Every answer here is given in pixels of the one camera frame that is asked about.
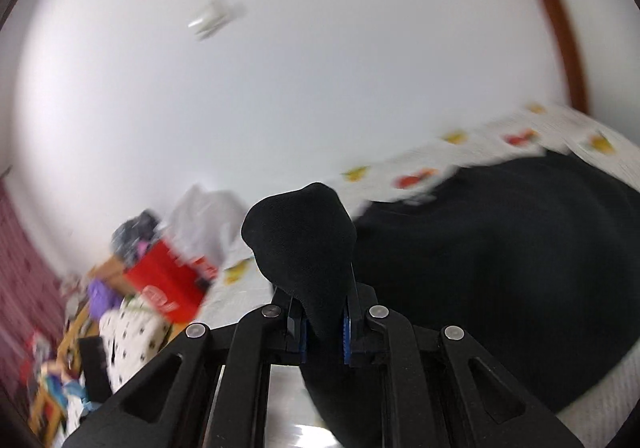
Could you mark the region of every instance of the maroon curtain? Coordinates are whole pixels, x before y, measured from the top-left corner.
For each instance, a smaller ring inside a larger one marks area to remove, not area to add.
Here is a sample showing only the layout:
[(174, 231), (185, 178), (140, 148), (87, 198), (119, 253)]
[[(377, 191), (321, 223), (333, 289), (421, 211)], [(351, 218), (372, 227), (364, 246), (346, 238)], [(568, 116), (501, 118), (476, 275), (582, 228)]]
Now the maroon curtain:
[(25, 414), (25, 387), (33, 372), (34, 333), (55, 349), (62, 339), (60, 281), (24, 233), (0, 182), (0, 384)]

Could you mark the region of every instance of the black garment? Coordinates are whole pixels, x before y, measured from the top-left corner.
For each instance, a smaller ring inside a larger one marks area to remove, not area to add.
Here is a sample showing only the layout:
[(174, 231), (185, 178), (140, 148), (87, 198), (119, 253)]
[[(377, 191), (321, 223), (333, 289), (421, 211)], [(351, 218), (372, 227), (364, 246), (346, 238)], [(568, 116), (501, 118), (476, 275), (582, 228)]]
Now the black garment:
[(359, 282), (412, 323), (468, 330), (557, 412), (640, 336), (640, 193), (574, 155), (463, 168), (355, 222)]

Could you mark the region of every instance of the red bag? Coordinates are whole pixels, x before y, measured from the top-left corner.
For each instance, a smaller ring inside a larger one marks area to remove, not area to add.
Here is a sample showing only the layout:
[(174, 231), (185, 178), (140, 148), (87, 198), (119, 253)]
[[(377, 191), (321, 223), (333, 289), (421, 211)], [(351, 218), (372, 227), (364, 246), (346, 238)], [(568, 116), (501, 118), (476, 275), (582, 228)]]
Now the red bag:
[(153, 245), (125, 276), (172, 323), (193, 320), (204, 298), (203, 290), (196, 285), (196, 271), (163, 241)]

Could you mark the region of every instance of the silver rivet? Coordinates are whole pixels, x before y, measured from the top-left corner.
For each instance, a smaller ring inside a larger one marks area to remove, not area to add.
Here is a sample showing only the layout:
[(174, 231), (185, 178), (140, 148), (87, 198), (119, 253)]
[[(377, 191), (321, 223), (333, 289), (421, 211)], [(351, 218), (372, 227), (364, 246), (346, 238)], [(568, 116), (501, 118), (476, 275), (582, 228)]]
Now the silver rivet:
[(185, 332), (187, 333), (187, 336), (189, 338), (200, 338), (204, 333), (207, 332), (207, 329), (201, 323), (192, 323), (187, 327), (187, 330)]
[(462, 340), (465, 332), (457, 325), (450, 325), (444, 330), (444, 335), (449, 338), (449, 340)]
[(282, 309), (273, 303), (267, 304), (262, 308), (262, 316), (265, 318), (275, 318), (276, 316), (280, 316), (281, 312)]
[(383, 305), (372, 305), (369, 307), (369, 314), (373, 318), (386, 318), (389, 316), (389, 310)]

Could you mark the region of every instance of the purple bag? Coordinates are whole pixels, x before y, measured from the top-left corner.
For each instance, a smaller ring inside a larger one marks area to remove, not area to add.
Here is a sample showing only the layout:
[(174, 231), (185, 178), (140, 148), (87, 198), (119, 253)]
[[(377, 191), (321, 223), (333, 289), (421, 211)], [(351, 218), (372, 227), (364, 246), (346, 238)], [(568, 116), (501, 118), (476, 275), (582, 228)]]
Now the purple bag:
[(98, 279), (91, 281), (86, 291), (89, 295), (89, 314), (94, 320), (99, 320), (108, 310), (120, 307), (123, 300), (122, 295)]

